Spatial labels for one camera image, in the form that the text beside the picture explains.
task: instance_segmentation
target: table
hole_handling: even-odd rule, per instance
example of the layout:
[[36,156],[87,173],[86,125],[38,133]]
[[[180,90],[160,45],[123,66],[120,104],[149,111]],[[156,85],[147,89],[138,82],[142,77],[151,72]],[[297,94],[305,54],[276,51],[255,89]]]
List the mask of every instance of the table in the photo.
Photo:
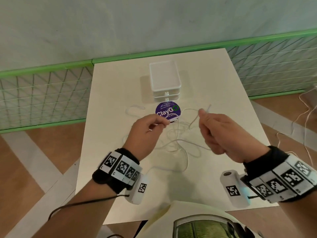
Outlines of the table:
[[[109,152],[123,144],[137,117],[125,114],[132,105],[144,106],[145,110],[130,108],[129,113],[145,116],[155,113],[149,81],[149,64],[164,60],[176,61],[182,87],[176,103],[185,108],[208,108],[210,112],[230,116],[262,143],[269,141],[254,112],[231,60],[223,49],[155,56],[96,64],[90,92],[85,134],[77,178],[76,192],[90,179],[92,173]],[[191,122],[196,111],[185,110],[181,121]],[[176,124],[169,125],[157,146],[167,143],[167,135],[174,135]],[[182,131],[179,138],[205,145],[199,132],[198,121],[191,130]],[[151,183],[140,205],[117,198],[104,224],[149,219],[158,209],[172,200],[191,201],[218,207],[225,211],[238,210],[230,203],[220,183],[225,170],[244,172],[242,164],[233,162],[226,155],[217,156],[210,151],[180,141],[192,155],[186,171],[175,173],[152,169],[148,175]],[[155,149],[141,161],[142,173],[153,166],[180,170],[186,166],[184,152],[168,152]],[[251,200],[248,208],[273,206],[259,198]]]

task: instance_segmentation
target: wooden floor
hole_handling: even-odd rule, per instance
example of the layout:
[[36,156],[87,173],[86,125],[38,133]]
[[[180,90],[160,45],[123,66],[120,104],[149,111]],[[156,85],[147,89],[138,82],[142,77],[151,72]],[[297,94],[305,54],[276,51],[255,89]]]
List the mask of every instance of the wooden floor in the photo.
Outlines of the wooden floor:
[[[271,127],[267,125],[269,122],[262,124],[272,145],[278,144],[276,133],[280,127],[290,126],[291,121],[307,110],[298,96],[254,101],[266,108],[264,111],[270,110],[281,117]],[[306,116],[303,115],[296,123],[304,126]],[[307,127],[317,133],[317,114],[311,115]],[[51,210],[73,197],[84,129],[85,123],[78,123],[0,136],[0,238],[31,237]],[[293,151],[310,164],[301,142],[284,135],[279,137],[282,150]],[[313,163],[317,163],[317,144],[308,150]],[[300,237],[279,207],[229,213],[254,231],[260,230],[264,237]],[[114,232],[132,238],[138,226],[139,222],[104,226],[99,237],[107,237]]]

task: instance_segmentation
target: purple circular label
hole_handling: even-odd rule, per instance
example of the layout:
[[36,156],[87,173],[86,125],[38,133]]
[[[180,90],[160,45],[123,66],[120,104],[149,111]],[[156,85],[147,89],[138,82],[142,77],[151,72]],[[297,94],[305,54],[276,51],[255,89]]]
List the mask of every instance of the purple circular label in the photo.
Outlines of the purple circular label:
[[176,121],[180,116],[180,107],[172,102],[164,102],[160,103],[155,110],[155,113],[163,116],[164,118],[168,119],[170,122]]

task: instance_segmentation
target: white wall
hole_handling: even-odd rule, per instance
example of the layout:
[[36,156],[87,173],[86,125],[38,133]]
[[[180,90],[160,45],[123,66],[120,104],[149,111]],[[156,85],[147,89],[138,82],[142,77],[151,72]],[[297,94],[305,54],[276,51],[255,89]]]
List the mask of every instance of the white wall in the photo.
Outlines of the white wall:
[[317,27],[317,0],[1,0],[0,71]]

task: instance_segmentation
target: plastic lid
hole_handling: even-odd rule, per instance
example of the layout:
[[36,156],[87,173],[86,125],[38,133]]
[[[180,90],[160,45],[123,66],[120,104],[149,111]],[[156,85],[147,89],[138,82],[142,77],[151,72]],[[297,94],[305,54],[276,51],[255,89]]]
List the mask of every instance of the plastic lid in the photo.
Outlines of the plastic lid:
[[150,73],[153,92],[177,89],[182,85],[175,61],[150,63]]

